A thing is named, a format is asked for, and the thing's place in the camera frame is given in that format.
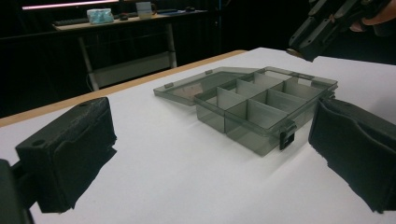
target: person's hand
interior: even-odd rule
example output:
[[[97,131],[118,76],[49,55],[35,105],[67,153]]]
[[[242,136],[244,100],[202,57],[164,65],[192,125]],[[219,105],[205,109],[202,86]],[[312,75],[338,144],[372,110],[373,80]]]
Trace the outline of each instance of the person's hand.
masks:
[[[371,19],[361,19],[364,25],[377,25],[386,21],[391,21],[396,18],[396,0],[390,0],[387,6],[385,6],[375,17]],[[350,30],[355,32],[363,32],[360,23],[354,22],[350,26]]]

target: dark wall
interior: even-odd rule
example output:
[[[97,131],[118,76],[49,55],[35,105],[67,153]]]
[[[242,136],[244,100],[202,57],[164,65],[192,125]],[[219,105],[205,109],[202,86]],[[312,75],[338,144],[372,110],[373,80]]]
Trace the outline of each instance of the dark wall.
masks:
[[[309,11],[307,0],[166,0],[153,1],[159,8],[183,9],[187,6],[216,12],[218,16],[193,21],[178,21],[173,25],[177,64],[196,62],[235,49],[286,49],[289,38],[304,22]],[[4,0],[5,10],[0,38],[54,32],[55,20],[80,18],[86,9],[46,11],[23,14],[16,0]],[[86,35],[86,40],[96,37],[111,40],[130,37],[150,28],[121,30],[100,35]],[[144,57],[166,48],[163,35],[151,35],[146,40],[121,41],[92,49],[98,55],[93,65],[122,63]],[[52,104],[90,91],[87,71],[76,36],[35,40],[31,42],[2,41],[0,62],[0,118],[25,110]],[[324,56],[396,64],[394,36],[377,37],[373,33],[345,32],[336,38]]]

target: small container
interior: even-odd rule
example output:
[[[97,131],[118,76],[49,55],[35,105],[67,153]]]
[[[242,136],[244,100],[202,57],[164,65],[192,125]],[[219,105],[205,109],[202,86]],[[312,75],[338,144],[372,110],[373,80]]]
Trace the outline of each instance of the small container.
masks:
[[[90,24],[104,24],[114,21],[111,8],[96,8],[87,10],[87,17]]]
[[[221,67],[154,93],[196,105],[198,120],[264,156],[287,147],[313,118],[318,99],[333,97],[336,88],[334,80],[274,67]]]

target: white tabletop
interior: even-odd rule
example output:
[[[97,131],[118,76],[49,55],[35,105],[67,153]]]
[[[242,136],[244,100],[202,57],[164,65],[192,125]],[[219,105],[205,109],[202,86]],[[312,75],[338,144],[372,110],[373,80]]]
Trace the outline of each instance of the white tabletop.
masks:
[[[396,66],[254,49],[108,95],[117,154],[74,210],[32,214],[42,223],[396,223],[373,213],[309,145],[311,122],[284,151],[259,157],[196,118],[195,108],[154,96],[163,84],[221,67],[273,66],[338,81],[335,96],[396,123]],[[0,128],[0,158],[68,108]]]

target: wooden table edge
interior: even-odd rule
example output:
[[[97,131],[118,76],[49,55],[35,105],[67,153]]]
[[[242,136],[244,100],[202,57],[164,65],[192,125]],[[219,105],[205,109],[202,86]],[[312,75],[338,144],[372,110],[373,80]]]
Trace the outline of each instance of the wooden table edge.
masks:
[[[172,68],[172,69],[169,69],[169,70],[166,70],[166,71],[163,71],[160,73],[156,73],[156,74],[153,74],[150,76],[134,79],[134,80],[124,82],[124,83],[121,83],[116,86],[108,87],[108,88],[105,88],[105,89],[102,89],[99,91],[89,92],[89,93],[86,93],[86,94],[83,94],[83,95],[80,95],[77,97],[73,97],[73,98],[70,98],[67,100],[63,100],[63,101],[51,104],[51,105],[44,105],[44,106],[41,106],[41,107],[38,107],[38,108],[35,108],[32,110],[21,112],[19,114],[11,115],[9,117],[0,119],[0,127],[8,126],[10,124],[17,123],[17,122],[20,122],[20,121],[23,121],[26,119],[32,119],[32,118],[35,118],[35,117],[38,117],[38,116],[41,116],[41,115],[44,115],[44,114],[47,114],[47,113],[50,113],[53,111],[57,111],[57,110],[60,110],[60,109],[63,109],[63,108],[69,107],[69,106],[78,105],[82,102],[85,102],[85,101],[88,101],[91,99],[104,97],[104,96],[107,96],[113,92],[122,91],[122,90],[125,90],[128,88],[131,88],[133,86],[141,85],[141,84],[149,82],[151,80],[155,80],[160,77],[167,77],[167,76],[173,75],[175,73],[186,71],[186,70],[189,70],[194,67],[198,67],[198,66],[201,66],[201,65],[204,65],[207,63],[213,63],[213,62],[216,62],[216,61],[219,61],[222,59],[233,57],[235,55],[238,55],[238,54],[241,54],[244,52],[246,52],[246,50],[242,50],[242,49],[230,51],[228,53],[220,54],[218,56],[204,59],[204,60],[201,60],[201,61],[198,61],[195,63],[185,64],[180,67]]]

